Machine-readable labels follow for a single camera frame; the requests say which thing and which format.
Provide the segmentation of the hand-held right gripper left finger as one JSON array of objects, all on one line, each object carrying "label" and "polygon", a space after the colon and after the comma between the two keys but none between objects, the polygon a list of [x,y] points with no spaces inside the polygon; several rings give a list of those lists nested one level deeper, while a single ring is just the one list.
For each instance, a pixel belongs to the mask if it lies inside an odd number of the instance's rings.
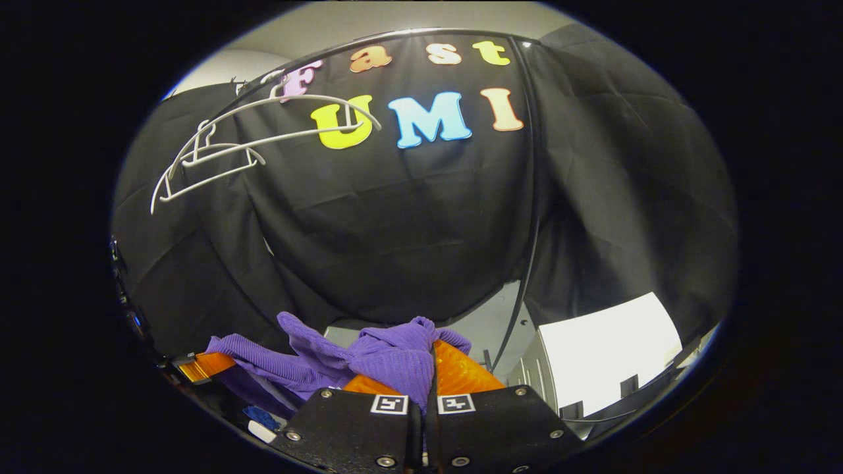
[{"label": "hand-held right gripper left finger", "polygon": [[269,445],[320,474],[419,474],[421,411],[407,395],[322,385]]}]

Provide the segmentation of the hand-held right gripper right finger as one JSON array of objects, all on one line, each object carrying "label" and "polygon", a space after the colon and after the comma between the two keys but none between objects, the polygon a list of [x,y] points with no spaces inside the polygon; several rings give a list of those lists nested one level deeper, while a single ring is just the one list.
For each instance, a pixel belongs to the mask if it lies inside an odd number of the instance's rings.
[{"label": "hand-held right gripper right finger", "polygon": [[448,342],[433,343],[425,420],[434,474],[548,474],[584,442],[529,385],[506,386]]}]

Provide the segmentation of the purple corduroy jacket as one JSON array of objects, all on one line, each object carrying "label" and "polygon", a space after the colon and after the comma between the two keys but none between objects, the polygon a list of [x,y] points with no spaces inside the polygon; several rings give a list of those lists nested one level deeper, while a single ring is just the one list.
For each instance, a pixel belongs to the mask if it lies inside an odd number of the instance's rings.
[{"label": "purple corduroy jacket", "polygon": [[434,343],[448,343],[464,355],[472,350],[469,339],[436,327],[423,316],[394,327],[364,328],[347,348],[329,341],[289,312],[280,312],[277,322],[288,336],[292,355],[277,353],[238,334],[211,337],[207,351],[232,357],[247,372],[247,381],[256,384],[259,376],[292,401],[307,401],[320,389],[341,389],[354,377],[365,376],[408,396],[425,410],[433,384]]}]

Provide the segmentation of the white clothes hanger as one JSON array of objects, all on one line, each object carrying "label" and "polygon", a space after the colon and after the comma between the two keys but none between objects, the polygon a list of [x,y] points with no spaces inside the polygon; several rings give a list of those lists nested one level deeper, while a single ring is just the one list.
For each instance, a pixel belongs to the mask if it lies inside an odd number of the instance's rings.
[{"label": "white clothes hanger", "polygon": [[329,132],[355,132],[355,131],[358,131],[359,129],[361,129],[364,125],[370,125],[371,129],[373,129],[373,131],[377,131],[377,132],[380,132],[383,129],[383,125],[382,125],[381,121],[379,119],[377,119],[376,116],[373,116],[373,114],[371,114],[371,112],[368,111],[368,109],[362,107],[361,105],[354,104],[349,99],[341,99],[341,98],[338,98],[338,97],[335,97],[335,96],[325,95],[325,94],[297,94],[297,95],[293,95],[293,96],[281,96],[281,95],[278,94],[278,92],[280,91],[280,89],[282,89],[283,85],[285,85],[285,83],[282,83],[282,84],[279,84],[279,85],[274,85],[270,89],[270,92],[269,92],[267,98],[265,98],[265,99],[256,100],[255,102],[251,102],[251,103],[246,104],[246,105],[237,106],[234,109],[232,109],[231,111],[223,112],[222,114],[220,114],[220,116],[215,117],[213,119],[207,119],[207,120],[210,120],[211,122],[216,121],[217,123],[220,124],[221,122],[223,122],[226,119],[233,118],[235,116],[238,116],[238,114],[240,114],[242,112],[253,110],[255,108],[258,108],[259,106],[280,105],[280,104],[283,104],[284,100],[286,100],[286,101],[291,101],[291,100],[292,101],[296,101],[296,100],[298,100],[298,101],[301,101],[301,100],[316,100],[316,101],[325,102],[329,105],[340,105],[341,109],[345,113],[346,123],[344,125],[336,125],[336,126],[316,126],[315,128],[312,128],[312,129],[309,129],[309,130],[297,131],[297,132],[287,132],[287,133],[277,132],[277,133],[275,133],[274,135],[271,135],[268,138],[253,139],[251,141],[247,141],[247,143],[256,143],[257,147],[259,147],[259,146],[264,146],[264,145],[269,145],[269,144],[276,144],[276,143],[280,143],[280,142],[283,142],[283,141],[289,141],[291,139],[296,139],[296,138],[319,136],[319,135],[329,133]]},{"label": "white clothes hanger", "polygon": [[[198,131],[178,151],[157,179],[151,193],[150,214],[155,213],[157,204],[172,202],[223,178],[266,165],[266,158],[257,150],[256,143],[217,143],[214,140],[217,125],[216,121],[202,121]],[[221,171],[206,171],[190,177],[190,171],[201,171],[203,166],[223,159],[231,159],[232,164]]]}]

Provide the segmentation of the black metal clothes rack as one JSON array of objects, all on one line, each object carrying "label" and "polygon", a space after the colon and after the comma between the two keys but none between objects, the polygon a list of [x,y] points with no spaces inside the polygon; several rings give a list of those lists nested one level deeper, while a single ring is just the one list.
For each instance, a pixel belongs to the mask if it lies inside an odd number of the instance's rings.
[{"label": "black metal clothes rack", "polygon": [[[382,131],[364,125],[259,146],[265,166],[157,204],[151,216],[191,210],[230,274],[245,252],[261,250],[257,276],[238,282],[247,294],[268,286],[272,310],[315,328],[387,327],[413,316],[448,328],[472,322],[470,336],[496,373],[523,318],[539,234],[533,48],[519,35],[421,28],[272,69],[201,121],[285,83],[281,96],[349,99]],[[284,100],[224,120],[214,140],[244,144],[345,123],[340,105]]]}]

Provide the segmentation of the white board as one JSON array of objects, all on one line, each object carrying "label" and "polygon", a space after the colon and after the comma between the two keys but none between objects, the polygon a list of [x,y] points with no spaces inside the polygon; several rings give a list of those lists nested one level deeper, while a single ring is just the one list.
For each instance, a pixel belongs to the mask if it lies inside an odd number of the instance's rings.
[{"label": "white board", "polygon": [[539,326],[521,358],[521,380],[565,421],[619,402],[662,374],[682,351],[654,293]]}]

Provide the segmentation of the black backdrop cloth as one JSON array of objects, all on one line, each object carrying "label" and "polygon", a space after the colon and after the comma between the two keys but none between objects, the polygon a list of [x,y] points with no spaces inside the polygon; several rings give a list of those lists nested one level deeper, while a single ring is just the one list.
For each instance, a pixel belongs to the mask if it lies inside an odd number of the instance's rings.
[{"label": "black backdrop cloth", "polygon": [[728,314],[734,189],[701,118],[584,25],[537,41],[395,35],[282,78],[163,100],[130,146],[109,233],[159,353],[287,311],[444,325],[526,279],[538,324],[654,293],[681,342]]}]

